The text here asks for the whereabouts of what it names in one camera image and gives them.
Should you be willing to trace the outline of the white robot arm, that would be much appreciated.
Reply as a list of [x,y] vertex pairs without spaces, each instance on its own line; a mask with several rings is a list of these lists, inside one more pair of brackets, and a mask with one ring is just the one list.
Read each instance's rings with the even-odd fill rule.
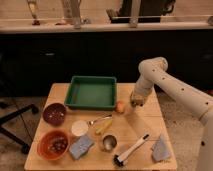
[[130,96],[133,106],[143,106],[153,86],[184,105],[204,126],[196,171],[213,171],[213,97],[169,75],[168,62],[155,57],[140,62],[140,77]]

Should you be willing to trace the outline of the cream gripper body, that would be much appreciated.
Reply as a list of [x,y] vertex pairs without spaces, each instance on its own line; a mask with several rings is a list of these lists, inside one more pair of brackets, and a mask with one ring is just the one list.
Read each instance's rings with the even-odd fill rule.
[[133,91],[130,95],[130,103],[132,106],[143,106],[148,98],[147,93],[138,93]]

